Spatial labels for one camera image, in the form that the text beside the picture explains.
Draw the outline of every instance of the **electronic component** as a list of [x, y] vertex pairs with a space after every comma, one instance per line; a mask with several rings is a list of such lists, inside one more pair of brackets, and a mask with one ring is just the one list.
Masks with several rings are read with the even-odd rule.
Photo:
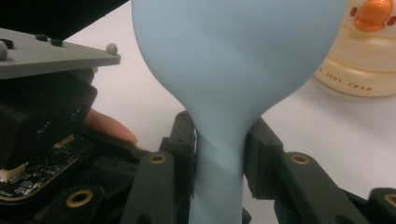
[[72, 166], [85, 148], [92, 145], [80, 136], [67, 139], [69, 142], [65, 145], [52, 147], [45, 154], [27, 162], [24, 171], [7, 181], [1, 180], [0, 202], [17, 202], [37, 194]]
[[12, 170], [0, 170], [0, 181], [7, 182], [14, 175], [18, 175], [20, 172], [24, 171], [25, 168], [26, 168], [26, 165], [22, 164]]
[[[90, 85], [92, 67], [117, 64], [120, 55], [65, 41], [54, 47], [44, 35], [0, 32], [13, 45], [0, 61], [0, 169], [20, 172], [21, 164], [79, 129], [97, 93]], [[1, 174], [4, 180], [11, 175]]]

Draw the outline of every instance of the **light blue balloon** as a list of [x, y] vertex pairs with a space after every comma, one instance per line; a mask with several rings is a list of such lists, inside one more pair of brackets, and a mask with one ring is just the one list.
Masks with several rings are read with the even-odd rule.
[[198, 132], [190, 224], [241, 223], [246, 133], [314, 74], [345, 3], [133, 0], [148, 68], [187, 108]]

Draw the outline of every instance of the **white table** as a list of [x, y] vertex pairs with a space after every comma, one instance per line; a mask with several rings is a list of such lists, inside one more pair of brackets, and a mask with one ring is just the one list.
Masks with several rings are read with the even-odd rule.
[[[120, 65], [101, 67], [93, 81], [93, 108], [130, 128], [139, 145], [156, 151], [184, 107], [146, 67], [134, 37], [131, 2], [67, 39], [105, 49], [117, 44]], [[335, 183], [367, 198], [371, 189], [396, 188], [396, 96], [361, 98], [328, 89], [311, 78], [262, 115], [284, 144], [316, 159]], [[273, 203], [244, 190], [251, 224], [277, 223]]]

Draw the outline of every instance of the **hand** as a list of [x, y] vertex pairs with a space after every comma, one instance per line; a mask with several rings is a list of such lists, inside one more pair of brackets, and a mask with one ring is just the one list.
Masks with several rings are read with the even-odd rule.
[[87, 118], [85, 118], [83, 126], [99, 133], [104, 133], [120, 140], [132, 142], [135, 145], [137, 144], [136, 136], [134, 136], [134, 134], [128, 128], [126, 128], [115, 119], [99, 113], [92, 108], [88, 112]]

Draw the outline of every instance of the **black plastic part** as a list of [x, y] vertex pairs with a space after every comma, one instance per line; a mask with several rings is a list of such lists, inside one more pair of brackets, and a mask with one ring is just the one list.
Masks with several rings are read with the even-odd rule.
[[120, 224], [175, 223], [173, 156], [149, 153], [140, 161]]
[[276, 218], [278, 223], [281, 224], [302, 224], [298, 212], [281, 201], [275, 201], [274, 210], [276, 212]]
[[39, 224], [90, 224], [104, 197], [104, 190], [95, 185], [68, 189], [49, 205]]
[[280, 173], [303, 223], [369, 223], [313, 158], [286, 153]]
[[353, 194], [351, 192], [348, 192], [348, 191], [346, 191], [344, 189], [343, 189], [343, 192], [348, 197], [348, 199], [353, 203], [353, 205], [355, 205], [355, 207], [359, 211], [361, 211], [361, 213], [363, 215], [365, 215], [366, 217], [369, 216], [368, 214], [370, 212], [367, 210], [367, 200], [365, 200], [365, 199], [363, 199], [363, 198], [361, 198], [361, 197], [359, 197], [359, 196], [357, 196], [357, 195], [355, 195], [355, 194]]
[[148, 152], [136, 147], [135, 144], [123, 141], [88, 128], [81, 128], [78, 134], [95, 144], [96, 150], [102, 155], [138, 164]]
[[76, 131], [96, 94], [71, 72], [0, 80], [0, 169], [18, 167]]
[[195, 161], [195, 131], [190, 115], [177, 114], [169, 138], [164, 138], [160, 151], [166, 151], [175, 159], [177, 201], [189, 200], [193, 191], [193, 165]]
[[242, 224], [249, 224], [250, 221], [251, 221], [250, 213], [245, 208], [242, 208]]
[[70, 71], [71, 73], [73, 73], [76, 77], [81, 78], [82, 80], [84, 80], [86, 83], [88, 84], [92, 84], [93, 78], [94, 78], [94, 73], [93, 70], [91, 68], [88, 69], [77, 69], [77, 70], [73, 70]]
[[94, 224], [119, 223], [131, 186], [134, 183], [137, 166], [107, 156], [99, 157], [88, 172], [94, 176], [95, 184], [105, 190], [98, 216]]
[[282, 142], [264, 120], [259, 119], [250, 129], [245, 147], [245, 177], [254, 198], [275, 198], [283, 154]]
[[373, 189], [367, 203], [372, 223], [396, 223], [396, 189]]

